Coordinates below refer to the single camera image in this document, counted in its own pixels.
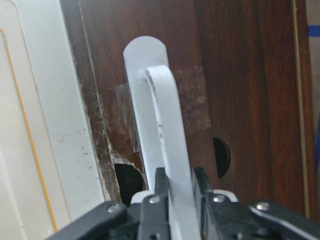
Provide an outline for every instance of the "black semicircular hole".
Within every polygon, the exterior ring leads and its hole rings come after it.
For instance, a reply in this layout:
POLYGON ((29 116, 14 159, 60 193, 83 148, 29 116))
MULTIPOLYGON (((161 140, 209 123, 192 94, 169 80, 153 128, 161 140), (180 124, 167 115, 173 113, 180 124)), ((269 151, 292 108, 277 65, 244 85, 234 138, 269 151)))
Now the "black semicircular hole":
POLYGON ((141 173, 128 164, 114 164, 122 202, 130 206, 132 196, 143 190, 144 180, 141 173))
POLYGON ((216 169, 219 179, 228 171, 231 163, 231 152, 228 144, 220 138, 213 138, 216 169))
POLYGON ((150 236, 150 240, 158 240, 159 238, 158 238, 158 234, 152 234, 151 236, 150 236))

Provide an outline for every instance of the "screw head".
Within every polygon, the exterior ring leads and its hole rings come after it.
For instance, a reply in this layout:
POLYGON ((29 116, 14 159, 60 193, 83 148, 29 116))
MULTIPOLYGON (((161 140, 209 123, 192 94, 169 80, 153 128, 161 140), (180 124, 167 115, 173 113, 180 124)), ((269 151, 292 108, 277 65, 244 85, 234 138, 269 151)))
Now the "screw head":
POLYGON ((268 211, 269 210, 269 203, 267 202, 258 202, 256 205, 255 205, 255 208, 260 210, 260 211, 268 211))
POLYGON ((226 199, 226 196, 222 195, 222 194, 216 194, 213 196, 212 200, 215 203, 222 203, 224 200, 226 199))
POLYGON ((149 198, 149 203, 157 204, 158 202, 160 202, 160 200, 161 200, 160 196, 152 196, 149 198))
POLYGON ((120 204, 112 205, 112 206, 108 207, 108 209, 107 209, 108 213, 111 213, 111 214, 115 213, 119 210, 120 210, 120 204))

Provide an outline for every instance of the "white plastic handle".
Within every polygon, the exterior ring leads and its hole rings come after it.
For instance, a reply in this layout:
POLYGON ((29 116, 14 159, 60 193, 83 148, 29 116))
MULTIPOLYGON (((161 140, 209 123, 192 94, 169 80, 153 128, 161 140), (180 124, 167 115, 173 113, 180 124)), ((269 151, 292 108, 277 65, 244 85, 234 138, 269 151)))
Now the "white plastic handle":
POLYGON ((150 36, 132 40, 123 52, 141 151, 150 190, 156 168, 169 182, 173 240, 200 240, 181 107, 165 45, 150 36))

